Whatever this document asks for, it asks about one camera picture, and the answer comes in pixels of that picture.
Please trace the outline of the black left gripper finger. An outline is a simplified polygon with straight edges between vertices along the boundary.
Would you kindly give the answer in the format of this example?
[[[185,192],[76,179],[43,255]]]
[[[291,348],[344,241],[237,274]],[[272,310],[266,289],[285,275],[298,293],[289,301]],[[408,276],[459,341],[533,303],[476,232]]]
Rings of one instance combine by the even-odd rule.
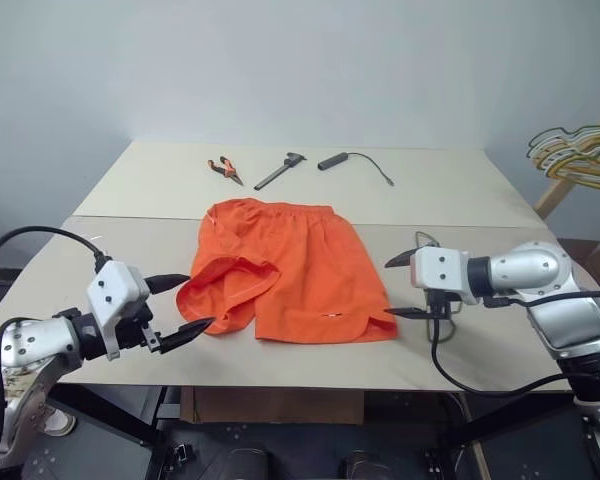
[[[184,274],[153,275],[144,279],[151,295],[157,295],[178,287],[190,279]]]
[[[166,354],[196,339],[215,321],[213,317],[201,318],[182,325],[175,333],[159,338],[159,352]]]

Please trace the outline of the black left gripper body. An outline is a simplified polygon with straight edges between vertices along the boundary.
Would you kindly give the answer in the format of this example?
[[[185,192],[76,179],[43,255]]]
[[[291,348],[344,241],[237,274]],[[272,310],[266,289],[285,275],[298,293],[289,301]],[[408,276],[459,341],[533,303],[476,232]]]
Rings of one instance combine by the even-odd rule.
[[[115,327],[115,337],[120,350],[147,347],[150,352],[160,350],[160,333],[154,331],[150,322],[153,313],[148,304],[136,302],[125,306]]]

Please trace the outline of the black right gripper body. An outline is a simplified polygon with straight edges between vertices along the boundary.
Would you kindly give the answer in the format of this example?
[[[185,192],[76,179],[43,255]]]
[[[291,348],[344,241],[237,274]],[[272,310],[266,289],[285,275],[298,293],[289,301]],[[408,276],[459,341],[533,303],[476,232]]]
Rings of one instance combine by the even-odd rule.
[[[455,293],[440,289],[425,289],[427,320],[451,320],[451,304],[455,301]]]

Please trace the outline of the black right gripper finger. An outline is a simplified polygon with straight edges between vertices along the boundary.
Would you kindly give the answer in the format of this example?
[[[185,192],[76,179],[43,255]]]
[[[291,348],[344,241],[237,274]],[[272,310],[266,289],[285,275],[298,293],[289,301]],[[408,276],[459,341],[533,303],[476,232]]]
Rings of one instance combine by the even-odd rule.
[[[384,267],[385,268],[409,267],[411,265],[411,258],[415,255],[415,253],[417,251],[418,251],[417,248],[404,251],[404,252],[396,255],[395,257],[391,258],[390,260],[388,260],[385,263]]]
[[[385,309],[386,313],[410,320],[428,320],[430,312],[417,307],[397,307]]]

